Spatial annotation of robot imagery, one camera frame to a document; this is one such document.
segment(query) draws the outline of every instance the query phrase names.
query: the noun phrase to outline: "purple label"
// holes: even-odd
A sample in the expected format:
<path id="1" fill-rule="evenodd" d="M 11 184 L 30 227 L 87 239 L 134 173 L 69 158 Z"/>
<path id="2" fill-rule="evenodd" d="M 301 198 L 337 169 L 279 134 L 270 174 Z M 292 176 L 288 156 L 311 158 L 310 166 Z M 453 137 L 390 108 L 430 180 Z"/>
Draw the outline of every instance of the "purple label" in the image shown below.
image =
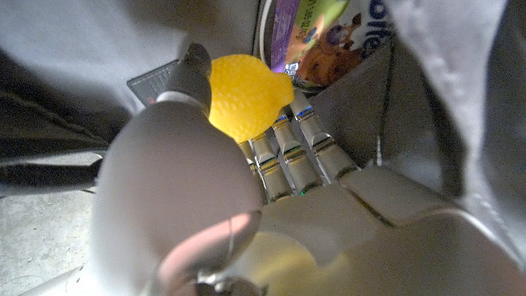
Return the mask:
<path id="1" fill-rule="evenodd" d="M 288 41 L 293 31 L 300 0 L 278 0 L 272 31 L 270 68 L 272 72 L 283 72 Z"/>

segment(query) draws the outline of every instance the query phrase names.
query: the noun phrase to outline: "dog food bag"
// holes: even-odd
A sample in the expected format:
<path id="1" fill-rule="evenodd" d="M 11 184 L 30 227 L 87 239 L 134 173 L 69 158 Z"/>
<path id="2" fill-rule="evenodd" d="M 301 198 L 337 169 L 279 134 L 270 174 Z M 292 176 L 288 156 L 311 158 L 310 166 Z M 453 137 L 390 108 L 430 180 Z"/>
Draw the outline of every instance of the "dog food bag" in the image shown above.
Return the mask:
<path id="1" fill-rule="evenodd" d="M 391 31 L 382 0 L 277 0 L 270 66 L 317 92 L 353 70 Z"/>

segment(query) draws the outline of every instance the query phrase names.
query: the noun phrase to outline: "white cable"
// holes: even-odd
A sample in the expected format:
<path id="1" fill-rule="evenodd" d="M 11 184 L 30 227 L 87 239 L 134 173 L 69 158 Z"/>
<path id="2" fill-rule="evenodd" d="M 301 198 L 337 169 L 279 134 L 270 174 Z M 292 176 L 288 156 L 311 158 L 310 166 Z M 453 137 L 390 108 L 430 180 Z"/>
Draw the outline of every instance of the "white cable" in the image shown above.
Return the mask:
<path id="1" fill-rule="evenodd" d="M 263 6 L 263 13 L 261 13 L 261 21 L 260 21 L 260 56 L 261 61 L 263 61 L 266 64 L 265 60 L 265 26 L 266 26 L 266 19 L 269 16 L 269 10 L 270 10 L 270 4 L 273 0 L 266 0 L 265 5 Z"/>

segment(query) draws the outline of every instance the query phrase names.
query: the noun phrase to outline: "gray floor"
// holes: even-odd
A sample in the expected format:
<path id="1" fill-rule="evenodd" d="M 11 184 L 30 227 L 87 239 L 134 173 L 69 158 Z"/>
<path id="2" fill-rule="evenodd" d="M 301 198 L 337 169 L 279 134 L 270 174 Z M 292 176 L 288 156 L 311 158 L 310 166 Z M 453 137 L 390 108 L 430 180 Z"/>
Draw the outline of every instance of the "gray floor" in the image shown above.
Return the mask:
<path id="1" fill-rule="evenodd" d="M 97 158 L 84 154 L 39 162 L 90 164 Z M 0 295 L 19 295 L 85 262 L 93 196 L 63 192 L 0 199 Z"/>

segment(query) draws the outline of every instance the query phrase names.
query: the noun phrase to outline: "yellow lemon toy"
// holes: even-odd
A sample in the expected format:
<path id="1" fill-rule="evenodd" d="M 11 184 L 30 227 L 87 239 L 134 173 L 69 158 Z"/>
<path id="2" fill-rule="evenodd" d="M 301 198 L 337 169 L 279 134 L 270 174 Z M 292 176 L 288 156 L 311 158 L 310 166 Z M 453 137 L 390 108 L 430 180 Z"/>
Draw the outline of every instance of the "yellow lemon toy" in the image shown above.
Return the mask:
<path id="1" fill-rule="evenodd" d="M 237 143 L 259 136 L 293 101 L 285 73 L 273 73 L 260 59 L 234 54 L 212 61 L 210 123 Z"/>

